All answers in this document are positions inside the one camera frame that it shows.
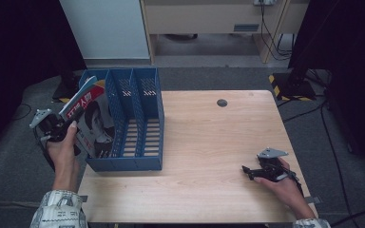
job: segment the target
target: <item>book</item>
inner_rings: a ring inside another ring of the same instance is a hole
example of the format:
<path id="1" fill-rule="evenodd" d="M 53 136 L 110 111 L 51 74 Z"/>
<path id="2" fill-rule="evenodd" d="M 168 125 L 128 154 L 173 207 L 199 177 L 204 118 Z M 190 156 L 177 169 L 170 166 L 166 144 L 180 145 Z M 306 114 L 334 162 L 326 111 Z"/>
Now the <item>book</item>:
<path id="1" fill-rule="evenodd" d="M 66 121 L 77 109 L 84 112 L 77 121 L 76 145 L 91 158 L 108 158 L 112 155 L 114 122 L 108 108 L 105 80 L 88 78 L 79 91 L 64 105 L 59 115 Z"/>

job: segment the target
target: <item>hand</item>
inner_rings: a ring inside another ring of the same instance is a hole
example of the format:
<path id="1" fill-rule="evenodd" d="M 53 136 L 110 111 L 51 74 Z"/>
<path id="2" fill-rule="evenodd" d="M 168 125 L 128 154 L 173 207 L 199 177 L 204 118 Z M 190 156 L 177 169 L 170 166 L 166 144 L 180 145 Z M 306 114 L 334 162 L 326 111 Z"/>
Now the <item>hand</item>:
<path id="1" fill-rule="evenodd" d="M 73 145 L 77 132 L 76 122 L 67 129 L 67 135 L 61 142 L 48 142 L 47 151 L 55 166 L 55 180 L 52 190 L 77 191 L 79 163 L 74 155 Z"/>
<path id="2" fill-rule="evenodd" d="M 283 167 L 289 169 L 289 163 L 282 158 L 279 158 L 279 160 Z M 298 190 L 294 180 L 285 178 L 279 182 L 272 182 L 265 178 L 254 178 L 254 181 L 273 191 L 281 202 L 292 209 L 297 219 L 314 219 L 316 217 Z"/>

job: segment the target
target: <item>blue file organizer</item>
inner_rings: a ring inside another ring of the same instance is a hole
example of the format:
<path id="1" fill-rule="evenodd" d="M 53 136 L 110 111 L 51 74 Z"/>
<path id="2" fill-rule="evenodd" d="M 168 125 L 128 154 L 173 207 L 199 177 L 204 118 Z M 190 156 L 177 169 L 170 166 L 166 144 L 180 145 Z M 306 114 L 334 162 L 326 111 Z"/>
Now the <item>blue file organizer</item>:
<path id="1" fill-rule="evenodd" d="M 96 172 L 161 170 L 164 113 L 157 68 L 87 69 L 80 83 L 93 75 L 106 79 L 116 130 L 111 156 L 87 156 L 86 162 Z"/>

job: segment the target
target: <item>sleeve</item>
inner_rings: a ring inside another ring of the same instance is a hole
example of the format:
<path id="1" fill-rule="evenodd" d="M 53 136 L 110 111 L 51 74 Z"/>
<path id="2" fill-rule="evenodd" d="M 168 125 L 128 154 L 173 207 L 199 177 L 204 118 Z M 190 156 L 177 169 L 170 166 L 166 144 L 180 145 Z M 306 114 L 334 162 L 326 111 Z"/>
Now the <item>sleeve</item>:
<path id="1" fill-rule="evenodd" d="M 293 223 L 293 228 L 331 228 L 327 220 L 321 218 L 300 219 Z"/>
<path id="2" fill-rule="evenodd" d="M 65 190 L 47 192 L 34 213 L 30 228 L 86 228 L 82 199 Z"/>

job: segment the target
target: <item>table top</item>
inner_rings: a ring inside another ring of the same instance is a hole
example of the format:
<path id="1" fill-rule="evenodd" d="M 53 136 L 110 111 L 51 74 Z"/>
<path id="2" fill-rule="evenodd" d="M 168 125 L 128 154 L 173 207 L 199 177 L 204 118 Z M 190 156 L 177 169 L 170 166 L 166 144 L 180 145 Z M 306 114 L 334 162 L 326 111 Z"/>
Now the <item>table top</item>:
<path id="1" fill-rule="evenodd" d="M 162 171 L 96 173 L 88 165 L 79 195 L 89 222 L 291 222 L 292 212 L 259 184 L 245 165 L 259 169 L 266 147 L 284 159 L 309 190 L 279 115 L 266 90 L 163 91 Z M 218 106 L 224 99 L 227 106 Z"/>

